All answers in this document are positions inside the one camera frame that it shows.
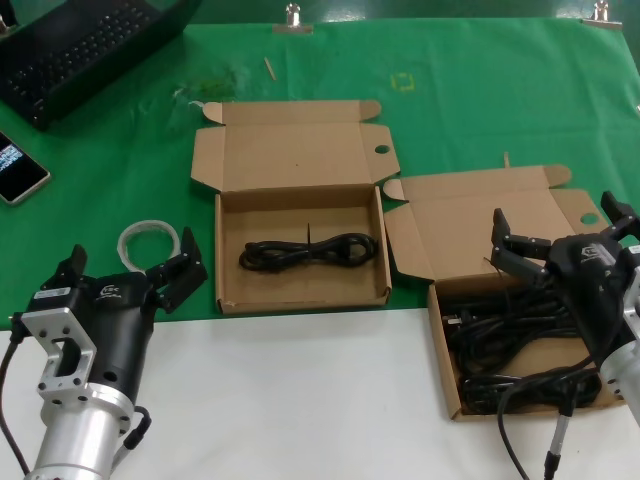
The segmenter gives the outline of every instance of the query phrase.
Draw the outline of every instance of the open cardboard box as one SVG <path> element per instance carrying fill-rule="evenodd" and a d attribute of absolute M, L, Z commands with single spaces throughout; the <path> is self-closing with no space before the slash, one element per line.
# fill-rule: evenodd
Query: open cardboard box
<path fill-rule="evenodd" d="M 433 280 L 429 286 L 429 322 L 436 347 L 442 388 L 454 420 L 473 415 L 458 394 L 453 356 L 447 348 L 439 299 L 503 289 L 504 283 L 486 258 L 491 256 L 493 211 L 502 208 L 517 235 L 556 238 L 603 230 L 607 223 L 583 190 L 556 189 L 571 179 L 568 168 L 507 168 L 389 180 L 385 194 L 408 202 L 385 214 L 387 234 L 398 270 Z M 587 214 L 595 223 L 585 224 Z M 516 280 L 507 277 L 507 281 Z M 573 365 L 587 356 L 581 339 L 541 339 L 530 343 L 505 370 L 524 376 Z M 603 385 L 593 406 L 624 403 Z M 535 406 L 525 414 L 557 409 Z"/>
<path fill-rule="evenodd" d="M 361 123 L 376 101 L 207 103 L 220 125 L 196 134 L 191 177 L 216 196 L 216 295 L 224 313 L 384 305 L 391 276 L 380 191 L 399 171 L 389 129 Z M 346 269 L 242 269 L 248 242 L 366 233 L 377 258 Z"/>

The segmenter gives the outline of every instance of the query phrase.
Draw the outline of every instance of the green table mat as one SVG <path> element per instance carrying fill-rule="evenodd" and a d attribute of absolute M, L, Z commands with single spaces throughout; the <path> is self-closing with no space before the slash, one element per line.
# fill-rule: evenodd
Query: green table mat
<path fill-rule="evenodd" d="M 640 82 L 621 32 L 563 19 L 383 20 L 308 36 L 191 25 L 47 133 L 0 107 L 0 129 L 53 176 L 0 206 L 0 312 L 24 309 L 75 243 L 88 275 L 125 271 L 118 236 L 145 219 L 190 226 L 212 273 L 212 195 L 190 180 L 205 121 L 190 102 L 308 99 L 379 100 L 405 176 L 498 168 L 508 151 L 513 166 L 568 165 L 596 201 L 611 189 L 640 206 Z M 446 233 L 473 238 L 464 225 Z M 151 266 L 169 246 L 139 238 L 132 251 Z M 424 282 L 393 281 L 389 308 L 425 305 Z M 168 318 L 219 316 L 209 280 Z"/>

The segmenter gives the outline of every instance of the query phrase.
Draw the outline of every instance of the smartphone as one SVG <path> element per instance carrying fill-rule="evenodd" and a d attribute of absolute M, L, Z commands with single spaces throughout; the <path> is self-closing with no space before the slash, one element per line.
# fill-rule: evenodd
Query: smartphone
<path fill-rule="evenodd" d="M 47 183 L 51 174 L 0 133 L 0 197 L 16 205 Z"/>

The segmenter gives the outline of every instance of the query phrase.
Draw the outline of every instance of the white table surface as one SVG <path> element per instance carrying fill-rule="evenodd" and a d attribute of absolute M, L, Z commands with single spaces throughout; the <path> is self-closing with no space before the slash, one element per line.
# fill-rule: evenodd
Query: white table surface
<path fill-rule="evenodd" d="M 501 480 L 517 472 L 495 422 L 455 423 L 424 310 L 157 324 L 138 403 L 151 430 L 114 480 Z M 4 351 L 8 333 L 0 334 Z M 5 412 L 33 465 L 45 354 L 18 349 Z M 532 479 L 555 420 L 508 419 Z M 21 479 L 0 439 L 0 478 Z M 556 479 L 636 479 L 626 407 L 573 419 Z"/>

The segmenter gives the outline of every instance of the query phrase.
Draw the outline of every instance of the black cable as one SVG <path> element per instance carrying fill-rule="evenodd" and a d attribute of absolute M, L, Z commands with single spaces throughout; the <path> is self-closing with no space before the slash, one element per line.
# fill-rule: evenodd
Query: black cable
<path fill-rule="evenodd" d="M 129 435 L 127 435 L 127 438 L 122 442 L 122 445 L 124 445 L 127 450 L 133 450 L 136 448 L 144 439 L 145 434 L 151 426 L 151 415 L 149 415 L 149 411 L 146 408 L 137 406 L 134 411 L 142 414 L 142 419 L 138 426 L 131 430 Z"/>
<path fill-rule="evenodd" d="M 623 311 L 624 311 L 624 308 L 622 305 L 622 299 L 620 299 L 619 308 L 618 308 L 618 317 L 616 319 L 616 323 L 614 327 L 609 331 L 609 334 L 607 335 L 606 340 L 602 343 L 602 349 L 601 349 L 602 351 L 598 352 L 597 355 L 589 355 L 587 356 L 587 358 L 585 358 L 581 362 L 576 363 L 571 367 L 555 368 L 546 372 L 536 373 L 533 375 L 529 375 L 528 377 L 524 377 L 519 381 L 517 381 L 516 383 L 514 383 L 511 387 L 509 387 L 502 395 L 500 399 L 500 403 L 498 405 L 498 429 L 500 430 L 500 436 L 502 437 L 504 446 L 507 449 L 507 453 L 509 454 L 511 461 L 515 465 L 516 469 L 518 470 L 518 473 L 520 473 L 520 476 L 523 478 L 523 480 L 530 480 L 530 479 L 529 479 L 529 476 L 527 475 L 527 472 L 525 472 L 524 468 L 522 467 L 522 464 L 518 460 L 518 457 L 515 451 L 513 450 L 513 447 L 511 446 L 511 442 L 509 441 L 509 437 L 507 436 L 507 431 L 504 426 L 504 414 L 507 410 L 507 405 L 509 403 L 509 400 L 516 393 L 518 393 L 518 391 L 521 391 L 525 387 L 533 386 L 536 383 L 549 381 L 554 377 L 556 378 L 564 377 L 568 379 L 576 375 L 584 374 L 583 369 L 593 362 L 593 357 L 597 358 L 606 354 L 607 350 L 609 349 L 609 347 L 615 340 L 616 336 L 620 332 L 620 329 L 624 325 Z"/>
<path fill-rule="evenodd" d="M 20 464 L 20 468 L 22 469 L 22 473 L 25 475 L 29 475 L 29 466 L 24 459 L 24 455 L 20 451 L 20 447 L 16 443 L 11 431 L 9 430 L 9 426 L 7 425 L 7 421 L 4 418 L 4 408 L 2 406 L 2 393 L 4 391 L 4 382 L 7 379 L 7 370 L 9 369 L 9 363 L 11 363 L 11 359 L 13 355 L 16 353 L 18 349 L 18 343 L 11 342 L 9 347 L 7 347 L 7 352 L 4 354 L 4 358 L 2 359 L 2 364 L 0 364 L 0 429 L 4 434 L 13 454 L 16 456 L 18 463 Z"/>
<path fill-rule="evenodd" d="M 378 242 L 369 235 L 345 233 L 317 243 L 247 243 L 239 263 L 247 270 L 266 272 L 279 272 L 304 262 L 352 268 L 371 260 L 377 252 Z"/>
<path fill-rule="evenodd" d="M 584 373 L 584 376 L 575 379 L 577 393 L 574 400 L 579 408 L 591 405 L 602 390 L 602 382 L 595 368 L 584 370 Z M 495 415 L 502 394 L 520 380 L 521 377 L 509 375 L 472 375 L 461 379 L 460 397 L 472 413 Z M 514 394 L 505 413 L 515 413 L 533 404 L 561 408 L 572 396 L 567 392 L 567 382 L 563 377 L 530 385 Z"/>
<path fill-rule="evenodd" d="M 551 288 L 505 288 L 444 299 L 441 311 L 448 324 L 449 350 L 464 377 L 501 372 L 534 340 L 579 337 L 575 322 Z"/>

